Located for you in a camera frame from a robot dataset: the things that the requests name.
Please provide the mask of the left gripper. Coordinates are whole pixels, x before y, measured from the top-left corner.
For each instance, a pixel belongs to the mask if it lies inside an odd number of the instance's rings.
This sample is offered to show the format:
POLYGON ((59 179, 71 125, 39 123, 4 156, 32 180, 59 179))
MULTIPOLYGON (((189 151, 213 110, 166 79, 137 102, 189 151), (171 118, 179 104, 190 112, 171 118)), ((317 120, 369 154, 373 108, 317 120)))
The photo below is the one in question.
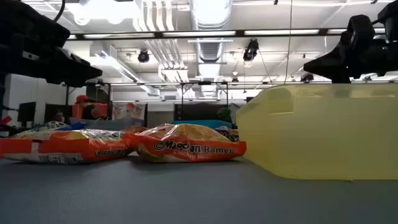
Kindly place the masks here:
POLYGON ((64 48, 64 42, 0 40, 0 73, 42 78, 48 83, 82 87, 103 71, 64 48))

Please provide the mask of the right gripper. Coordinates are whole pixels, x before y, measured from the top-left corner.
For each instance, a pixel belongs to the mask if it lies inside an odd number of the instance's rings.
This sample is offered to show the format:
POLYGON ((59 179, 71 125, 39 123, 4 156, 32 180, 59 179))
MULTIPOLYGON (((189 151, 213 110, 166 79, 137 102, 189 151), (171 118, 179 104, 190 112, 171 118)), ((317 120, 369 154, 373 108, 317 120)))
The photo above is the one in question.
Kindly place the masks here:
POLYGON ((398 14, 382 16, 379 20, 386 30, 385 39, 377 39, 375 28, 368 16, 349 19, 341 33, 340 46, 303 65, 303 70, 331 80, 332 83, 350 83, 350 78, 376 73, 398 71, 398 14))

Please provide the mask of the orange chicken ramen packet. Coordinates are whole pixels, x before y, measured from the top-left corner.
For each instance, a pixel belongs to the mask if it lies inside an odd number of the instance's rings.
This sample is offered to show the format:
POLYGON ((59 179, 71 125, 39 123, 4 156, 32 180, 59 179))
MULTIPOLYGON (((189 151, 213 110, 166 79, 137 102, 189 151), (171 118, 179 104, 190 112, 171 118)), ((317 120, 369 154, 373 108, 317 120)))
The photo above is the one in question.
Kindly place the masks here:
POLYGON ((134 151, 123 131, 81 129, 20 133, 0 139, 0 158, 44 164, 110 161, 134 151))
POLYGON ((142 133, 144 131, 148 130, 148 128, 143 127, 143 126, 129 126, 124 129, 124 132, 126 133, 142 133))
POLYGON ((125 140, 149 162, 214 162, 241 157, 246 143, 197 124, 162 124, 141 133, 128 132, 125 140))

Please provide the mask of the orange background panel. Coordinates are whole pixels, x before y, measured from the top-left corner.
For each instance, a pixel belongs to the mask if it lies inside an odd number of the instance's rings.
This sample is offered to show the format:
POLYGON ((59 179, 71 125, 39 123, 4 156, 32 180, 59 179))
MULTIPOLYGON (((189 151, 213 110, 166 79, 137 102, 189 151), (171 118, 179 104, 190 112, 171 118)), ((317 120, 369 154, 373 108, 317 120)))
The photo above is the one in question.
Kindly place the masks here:
MULTIPOLYGON (((92 103, 97 109, 98 115, 101 117, 108 116, 108 105, 104 103, 92 103)), ((83 106, 81 104, 72 105, 72 117, 73 118, 82 118, 83 106)))

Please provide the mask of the black computer monitor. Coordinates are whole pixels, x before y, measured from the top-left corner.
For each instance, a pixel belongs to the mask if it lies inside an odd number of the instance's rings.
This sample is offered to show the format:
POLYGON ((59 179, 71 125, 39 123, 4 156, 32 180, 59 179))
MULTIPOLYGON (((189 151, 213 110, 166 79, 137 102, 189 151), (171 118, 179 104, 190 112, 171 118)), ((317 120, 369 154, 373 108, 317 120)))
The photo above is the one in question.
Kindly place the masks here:
POLYGON ((27 123, 34 122, 36 102, 21 103, 18 108, 17 121, 22 127, 27 127, 27 123))
POLYGON ((62 111, 65 117, 65 123, 70 124, 70 118, 72 117, 72 107, 69 105, 46 104, 44 121, 46 123, 49 121, 54 121, 54 115, 57 111, 62 111))

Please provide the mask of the orange snack bag background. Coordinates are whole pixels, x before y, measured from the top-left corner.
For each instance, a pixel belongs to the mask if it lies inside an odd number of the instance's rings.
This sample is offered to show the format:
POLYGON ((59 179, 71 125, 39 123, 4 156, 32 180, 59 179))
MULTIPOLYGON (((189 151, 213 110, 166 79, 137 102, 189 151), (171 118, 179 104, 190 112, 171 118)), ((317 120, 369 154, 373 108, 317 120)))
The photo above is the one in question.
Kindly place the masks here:
POLYGON ((124 126, 145 126, 146 104, 114 103, 112 120, 124 126))

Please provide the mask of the gray background desk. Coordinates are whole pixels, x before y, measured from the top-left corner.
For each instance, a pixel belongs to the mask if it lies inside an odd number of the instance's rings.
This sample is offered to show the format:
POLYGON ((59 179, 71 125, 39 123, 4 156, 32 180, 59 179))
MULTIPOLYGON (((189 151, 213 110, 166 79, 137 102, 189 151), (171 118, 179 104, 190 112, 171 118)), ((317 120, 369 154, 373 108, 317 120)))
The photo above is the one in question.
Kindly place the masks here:
POLYGON ((83 123, 85 129, 103 129, 110 131, 122 131, 130 126, 145 126, 143 119, 123 118, 119 120, 87 120, 70 118, 71 124, 83 123))

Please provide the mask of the yellow plastic bin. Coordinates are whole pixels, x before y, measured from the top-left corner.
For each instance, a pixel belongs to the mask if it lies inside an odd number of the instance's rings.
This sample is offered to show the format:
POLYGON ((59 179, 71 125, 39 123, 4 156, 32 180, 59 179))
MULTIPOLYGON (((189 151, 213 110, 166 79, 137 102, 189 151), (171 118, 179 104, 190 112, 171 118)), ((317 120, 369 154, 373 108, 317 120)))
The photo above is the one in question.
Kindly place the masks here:
POLYGON ((398 84, 275 86, 236 121, 245 158, 280 177, 398 180, 398 84))

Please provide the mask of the green leafy background plant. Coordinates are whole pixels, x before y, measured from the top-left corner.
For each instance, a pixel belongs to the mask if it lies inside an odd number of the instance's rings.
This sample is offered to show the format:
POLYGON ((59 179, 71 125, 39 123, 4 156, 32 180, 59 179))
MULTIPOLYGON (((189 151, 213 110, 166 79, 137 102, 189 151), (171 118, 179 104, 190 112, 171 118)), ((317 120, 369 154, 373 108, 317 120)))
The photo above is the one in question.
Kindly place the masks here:
POLYGON ((225 122, 232 122, 231 118, 231 110, 228 107, 222 107, 217 111, 217 116, 219 120, 225 121, 225 122))

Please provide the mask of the black background partition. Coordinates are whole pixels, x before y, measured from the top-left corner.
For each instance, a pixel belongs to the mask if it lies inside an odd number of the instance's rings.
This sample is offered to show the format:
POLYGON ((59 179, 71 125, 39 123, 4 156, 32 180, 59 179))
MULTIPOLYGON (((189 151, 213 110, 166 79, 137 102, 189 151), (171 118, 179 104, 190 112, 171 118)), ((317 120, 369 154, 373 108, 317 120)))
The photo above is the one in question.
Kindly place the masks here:
POLYGON ((175 104, 174 120, 218 120, 220 119, 218 112, 223 108, 226 108, 226 105, 209 103, 175 104))

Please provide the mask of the blue plastic bin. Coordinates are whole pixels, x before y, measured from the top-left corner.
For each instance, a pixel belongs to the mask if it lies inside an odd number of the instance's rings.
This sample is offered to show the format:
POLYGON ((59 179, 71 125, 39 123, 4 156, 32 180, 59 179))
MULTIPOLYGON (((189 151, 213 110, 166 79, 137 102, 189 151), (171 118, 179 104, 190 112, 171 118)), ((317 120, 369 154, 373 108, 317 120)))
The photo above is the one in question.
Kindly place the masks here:
POLYGON ((207 126, 211 129, 219 128, 222 126, 226 126, 227 128, 232 128, 233 124, 230 122, 226 121, 221 121, 221 120, 175 120, 173 121, 173 124, 196 124, 196 125, 202 125, 202 126, 207 126))

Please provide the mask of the black overhead frame bar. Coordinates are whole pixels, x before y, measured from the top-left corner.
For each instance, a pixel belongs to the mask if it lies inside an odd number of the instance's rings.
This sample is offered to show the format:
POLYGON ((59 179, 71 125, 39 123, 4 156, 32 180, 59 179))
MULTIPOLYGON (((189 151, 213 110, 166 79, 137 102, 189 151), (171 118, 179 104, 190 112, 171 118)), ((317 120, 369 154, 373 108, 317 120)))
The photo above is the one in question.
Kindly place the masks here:
POLYGON ((135 40, 135 39, 200 39, 200 38, 243 38, 243 37, 311 37, 337 36, 345 29, 281 29, 281 30, 185 30, 155 32, 113 32, 98 34, 71 34, 74 40, 135 40))

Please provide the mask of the black background station frame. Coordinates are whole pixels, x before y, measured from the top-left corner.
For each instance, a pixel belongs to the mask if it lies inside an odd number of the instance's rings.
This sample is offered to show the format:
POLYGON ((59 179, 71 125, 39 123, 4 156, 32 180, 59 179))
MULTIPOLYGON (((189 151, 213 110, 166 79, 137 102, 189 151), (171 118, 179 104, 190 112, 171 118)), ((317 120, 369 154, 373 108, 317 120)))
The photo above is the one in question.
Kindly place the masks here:
POLYGON ((180 91, 177 91, 177 93, 180 94, 180 99, 179 100, 174 100, 176 102, 180 102, 182 105, 182 110, 183 110, 183 105, 185 101, 193 102, 193 101, 201 101, 205 102, 205 100, 198 100, 195 97, 184 97, 184 94, 186 94, 189 89, 192 88, 194 85, 199 85, 199 86, 210 86, 210 85, 216 85, 218 88, 220 88, 222 91, 225 92, 226 94, 226 105, 229 103, 228 99, 228 91, 229 91, 229 82, 223 81, 223 82, 211 82, 211 81, 200 81, 200 82, 183 82, 183 83, 168 83, 168 82, 162 82, 162 83, 145 83, 145 82, 135 82, 135 83, 104 83, 104 82, 87 82, 83 86, 94 86, 96 88, 99 88, 100 86, 106 86, 108 87, 108 96, 106 99, 106 117, 107 118, 112 118, 113 117, 113 101, 111 100, 111 91, 113 87, 130 87, 130 86, 139 86, 139 87, 144 87, 143 90, 147 92, 148 95, 150 96, 160 96, 160 93, 152 93, 149 89, 149 87, 154 88, 154 87, 159 87, 159 86, 168 86, 168 87, 175 87, 176 89, 180 89, 180 91))

